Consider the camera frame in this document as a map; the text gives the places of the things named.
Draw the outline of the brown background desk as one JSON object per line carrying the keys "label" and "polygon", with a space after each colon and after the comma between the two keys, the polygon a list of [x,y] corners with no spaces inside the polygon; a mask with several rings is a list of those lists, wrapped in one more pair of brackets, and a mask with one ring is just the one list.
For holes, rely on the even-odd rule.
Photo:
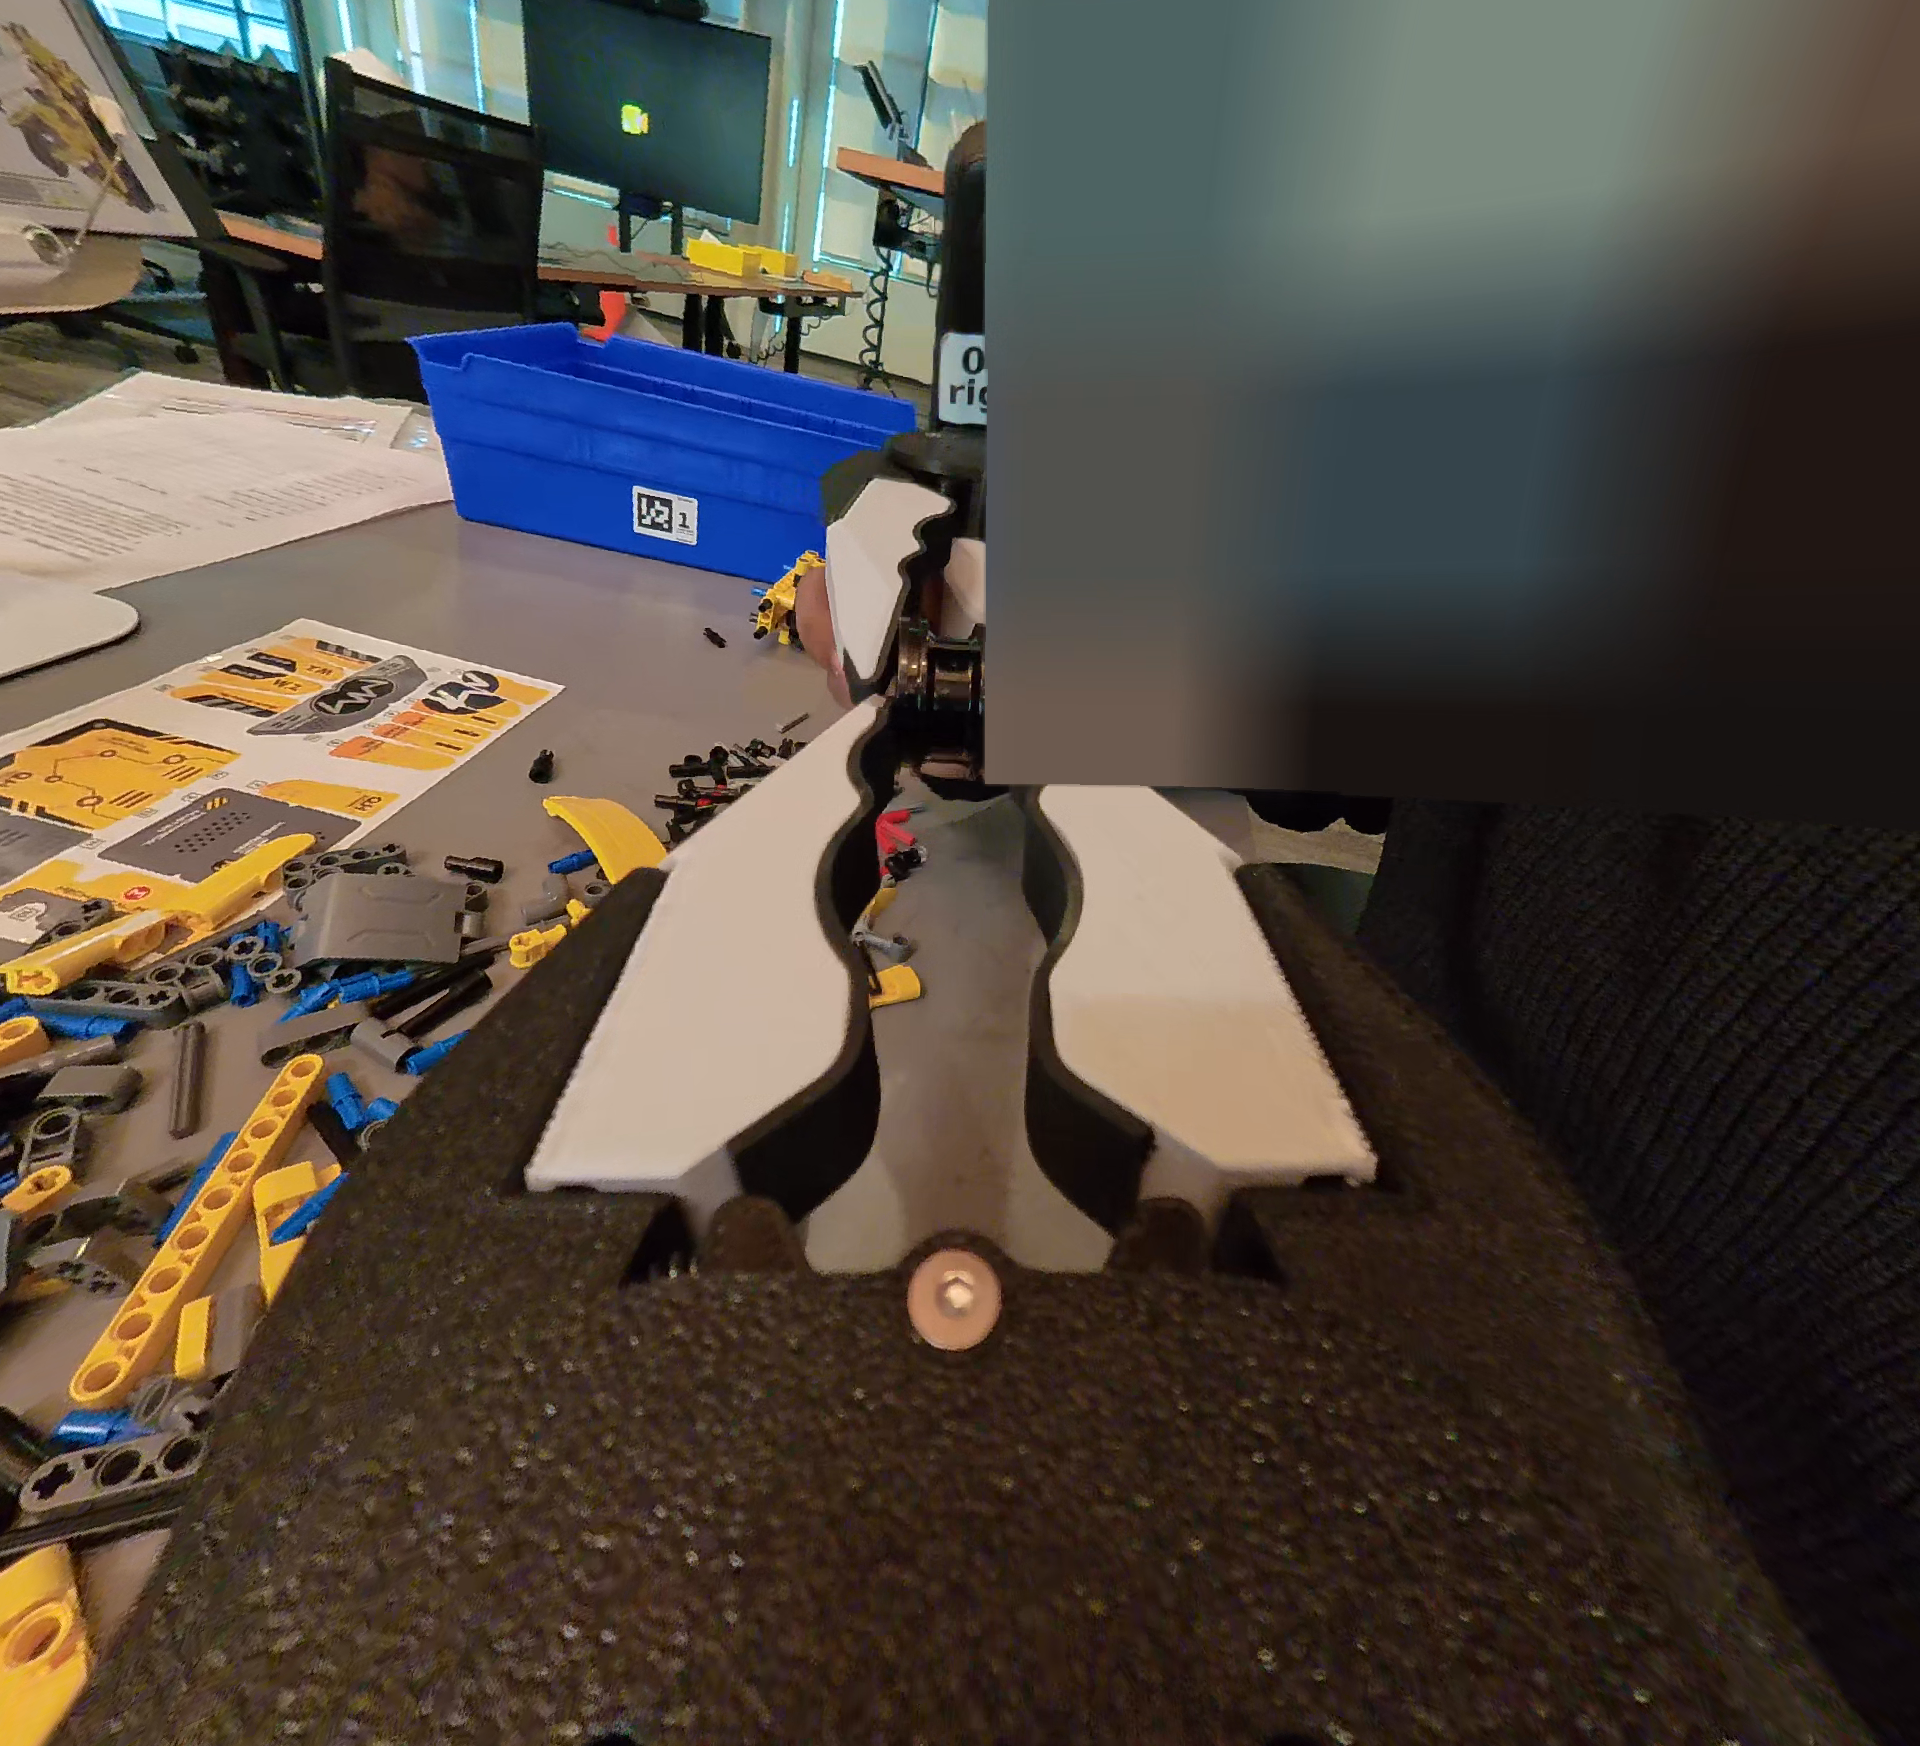
{"label": "brown background desk", "polygon": [[[324,260],[324,233],[217,212],[220,223],[242,243],[309,263]],[[834,317],[863,299],[859,285],[833,273],[732,275],[661,252],[617,252],[540,245],[540,282],[623,294],[691,294],[750,301],[766,311],[795,309],[803,317]]]}

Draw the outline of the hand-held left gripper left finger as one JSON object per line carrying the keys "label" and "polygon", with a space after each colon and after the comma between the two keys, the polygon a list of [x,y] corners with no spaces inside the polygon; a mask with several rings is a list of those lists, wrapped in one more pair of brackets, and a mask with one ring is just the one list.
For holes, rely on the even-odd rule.
{"label": "hand-held left gripper left finger", "polygon": [[678,847],[524,1170],[647,1194],[703,1229],[737,1197],[805,1223],[865,1162],[878,1073],[853,930],[897,754],[863,702]]}

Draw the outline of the person's right hand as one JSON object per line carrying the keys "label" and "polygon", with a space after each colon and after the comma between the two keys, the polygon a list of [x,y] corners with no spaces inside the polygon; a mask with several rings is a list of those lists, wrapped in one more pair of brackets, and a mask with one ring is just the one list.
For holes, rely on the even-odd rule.
{"label": "person's right hand", "polygon": [[790,625],[807,656],[827,674],[830,701],[841,708],[850,706],[830,611],[827,565],[810,567],[796,580]]}

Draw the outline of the yellow assembled toy block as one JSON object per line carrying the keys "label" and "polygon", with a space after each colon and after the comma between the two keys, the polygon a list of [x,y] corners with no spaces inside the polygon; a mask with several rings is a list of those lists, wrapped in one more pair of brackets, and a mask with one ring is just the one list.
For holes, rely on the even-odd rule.
{"label": "yellow assembled toy block", "polygon": [[777,581],[757,590],[754,639],[770,639],[782,648],[800,648],[798,591],[805,581],[827,570],[818,551],[805,551]]}

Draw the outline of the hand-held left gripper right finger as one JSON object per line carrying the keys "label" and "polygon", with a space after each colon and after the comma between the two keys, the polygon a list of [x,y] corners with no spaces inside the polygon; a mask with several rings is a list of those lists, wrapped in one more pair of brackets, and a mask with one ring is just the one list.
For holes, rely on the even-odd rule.
{"label": "hand-held left gripper right finger", "polygon": [[1060,1191],[1376,1183],[1379,1160],[1241,884],[1150,788],[1028,802],[1028,1139]]}

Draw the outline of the black computer monitor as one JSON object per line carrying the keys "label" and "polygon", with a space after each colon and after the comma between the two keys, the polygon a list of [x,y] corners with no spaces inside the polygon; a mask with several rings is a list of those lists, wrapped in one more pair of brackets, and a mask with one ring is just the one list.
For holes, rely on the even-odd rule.
{"label": "black computer monitor", "polygon": [[770,37],[614,0],[521,0],[521,34],[552,175],[759,222]]}

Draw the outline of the white booklet stand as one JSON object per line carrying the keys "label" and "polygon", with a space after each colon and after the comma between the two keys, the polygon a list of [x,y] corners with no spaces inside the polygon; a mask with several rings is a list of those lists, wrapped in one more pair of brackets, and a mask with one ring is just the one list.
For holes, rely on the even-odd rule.
{"label": "white booklet stand", "polygon": [[[2,208],[2,315],[59,318],[120,303],[143,269],[140,245],[92,232],[61,235],[12,202]],[[139,610],[74,584],[15,570],[2,573],[2,678],[56,666],[120,644],[140,627]]]}

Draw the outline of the black toy wheel rim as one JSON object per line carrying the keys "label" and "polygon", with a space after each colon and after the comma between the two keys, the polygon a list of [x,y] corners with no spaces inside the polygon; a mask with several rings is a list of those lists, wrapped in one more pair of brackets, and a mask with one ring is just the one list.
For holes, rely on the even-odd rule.
{"label": "black toy wheel rim", "polygon": [[925,622],[897,633],[886,724],[900,759],[925,779],[985,788],[983,625],[953,637]]}

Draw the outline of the white paper sheets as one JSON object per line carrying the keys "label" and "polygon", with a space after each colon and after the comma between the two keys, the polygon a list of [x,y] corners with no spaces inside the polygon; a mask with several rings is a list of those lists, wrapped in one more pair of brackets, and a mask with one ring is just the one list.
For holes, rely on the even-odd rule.
{"label": "white paper sheets", "polygon": [[139,370],[2,433],[2,570],[108,591],[450,503],[416,407]]}

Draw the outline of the black mesh office chair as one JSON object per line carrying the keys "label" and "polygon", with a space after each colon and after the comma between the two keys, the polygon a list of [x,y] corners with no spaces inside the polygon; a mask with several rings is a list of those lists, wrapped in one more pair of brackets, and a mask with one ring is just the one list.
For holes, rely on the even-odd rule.
{"label": "black mesh office chair", "polygon": [[321,285],[347,390],[425,401],[415,343],[540,317],[540,134],[324,65]]}

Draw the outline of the blue plastic bin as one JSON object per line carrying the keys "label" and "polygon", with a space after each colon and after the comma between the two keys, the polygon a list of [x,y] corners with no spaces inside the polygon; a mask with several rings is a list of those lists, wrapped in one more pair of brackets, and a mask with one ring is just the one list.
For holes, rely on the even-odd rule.
{"label": "blue plastic bin", "polygon": [[527,324],[410,343],[461,517],[761,584],[827,539],[823,479],[910,403]]}

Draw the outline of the yellow grey sticker sheet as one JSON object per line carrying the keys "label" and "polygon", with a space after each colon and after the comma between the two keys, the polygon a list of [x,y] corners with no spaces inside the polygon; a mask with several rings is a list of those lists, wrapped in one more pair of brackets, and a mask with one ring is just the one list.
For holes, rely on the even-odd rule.
{"label": "yellow grey sticker sheet", "polygon": [[364,846],[561,696],[558,681],[298,620],[4,728],[4,960],[92,902],[169,908],[287,838]]}

